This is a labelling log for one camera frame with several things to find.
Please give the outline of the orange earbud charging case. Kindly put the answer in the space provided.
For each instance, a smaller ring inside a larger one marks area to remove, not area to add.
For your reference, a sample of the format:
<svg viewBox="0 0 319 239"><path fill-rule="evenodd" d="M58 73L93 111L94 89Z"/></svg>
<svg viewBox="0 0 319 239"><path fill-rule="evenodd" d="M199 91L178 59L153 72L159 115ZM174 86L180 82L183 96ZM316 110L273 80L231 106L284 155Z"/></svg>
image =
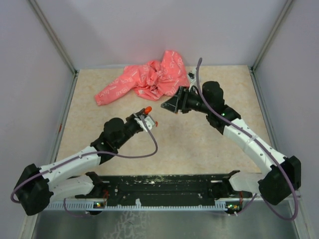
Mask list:
<svg viewBox="0 0 319 239"><path fill-rule="evenodd" d="M151 106L148 106L148 107L146 107L146 108L144 109L144 113L145 113L146 115L148 115L151 111L152 111L152 107L151 107Z"/></svg>

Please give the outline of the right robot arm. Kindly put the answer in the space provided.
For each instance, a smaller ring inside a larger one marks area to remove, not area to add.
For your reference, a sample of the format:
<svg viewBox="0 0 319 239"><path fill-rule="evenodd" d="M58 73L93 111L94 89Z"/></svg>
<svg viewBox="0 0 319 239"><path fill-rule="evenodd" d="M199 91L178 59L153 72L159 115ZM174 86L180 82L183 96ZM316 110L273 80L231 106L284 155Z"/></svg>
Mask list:
<svg viewBox="0 0 319 239"><path fill-rule="evenodd" d="M240 191L260 194L271 205L277 205L301 186L301 162L273 149L257 136L241 116L226 105L218 82L208 81L197 87L179 87L161 107L173 113L189 111L204 113L209 124L223 136L234 141L253 160L260 173L233 171L222 185L223 193L234 197Z"/></svg>

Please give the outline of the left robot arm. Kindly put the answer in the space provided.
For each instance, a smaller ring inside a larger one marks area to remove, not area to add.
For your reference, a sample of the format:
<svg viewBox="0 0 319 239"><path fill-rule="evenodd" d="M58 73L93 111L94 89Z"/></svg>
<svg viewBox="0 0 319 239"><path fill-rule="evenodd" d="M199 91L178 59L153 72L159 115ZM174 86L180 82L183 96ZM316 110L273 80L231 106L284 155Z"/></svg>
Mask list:
<svg viewBox="0 0 319 239"><path fill-rule="evenodd" d="M118 150L135 134L150 133L157 124L150 116L151 110L151 107L143 108L125 120L110 119L95 141L63 160L25 167L10 195L11 201L21 204L25 213L33 216L56 201L75 196L101 196L103 183L90 169L119 156Z"/></svg>

